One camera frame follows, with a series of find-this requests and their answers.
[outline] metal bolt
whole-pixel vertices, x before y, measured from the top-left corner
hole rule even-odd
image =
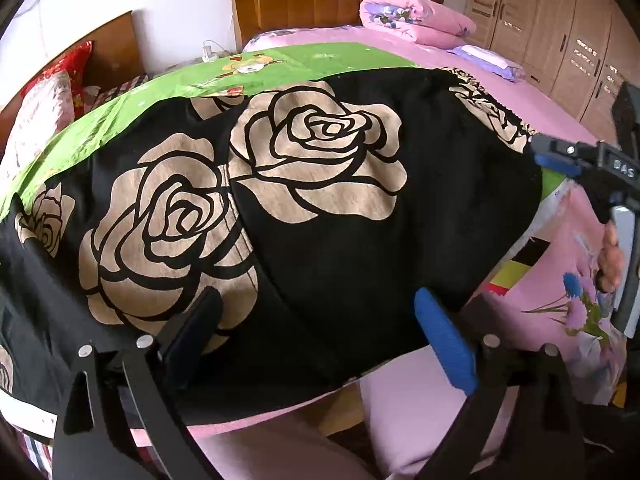
[[[93,352],[94,349],[92,348],[91,345],[82,345],[80,347],[80,349],[78,350],[78,356],[80,357],[89,357],[89,355],[91,355],[91,352]]]
[[[138,348],[149,348],[154,343],[154,337],[151,334],[141,335],[136,341]]]
[[[500,338],[495,334],[487,334],[482,338],[484,346],[489,348],[498,348],[500,346]]]
[[[556,357],[560,353],[558,347],[552,343],[546,343],[545,346],[545,354],[549,357]]]

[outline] wooden wardrobe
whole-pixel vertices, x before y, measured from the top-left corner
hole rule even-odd
[[[598,138],[615,142],[610,108],[640,84],[640,41],[613,0],[468,0],[469,42],[511,59],[527,81]]]

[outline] red pillow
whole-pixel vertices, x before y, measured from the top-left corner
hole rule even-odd
[[[91,55],[92,44],[92,41],[87,41],[73,49],[71,52],[65,54],[65,56],[54,66],[47,68],[41,72],[39,76],[29,81],[20,91],[20,95],[24,97],[27,95],[29,90],[43,79],[46,79],[57,72],[66,70],[69,74],[69,79],[71,79],[71,95],[74,99],[74,115],[76,116],[76,119],[82,117],[82,115],[84,115],[84,103],[82,102],[82,72],[84,72],[84,66]]]

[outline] folded pink quilt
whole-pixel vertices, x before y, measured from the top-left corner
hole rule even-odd
[[[476,31],[473,20],[431,0],[363,0],[360,19],[367,28],[442,49],[464,45],[462,38]]]

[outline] person's leg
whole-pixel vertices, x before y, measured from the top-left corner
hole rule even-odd
[[[516,388],[508,389],[483,457],[500,447],[516,394]],[[362,378],[360,395],[376,461],[387,480],[414,478],[466,398],[449,384],[431,347],[394,359]]]
[[[225,480],[375,480],[296,413],[197,440]]]

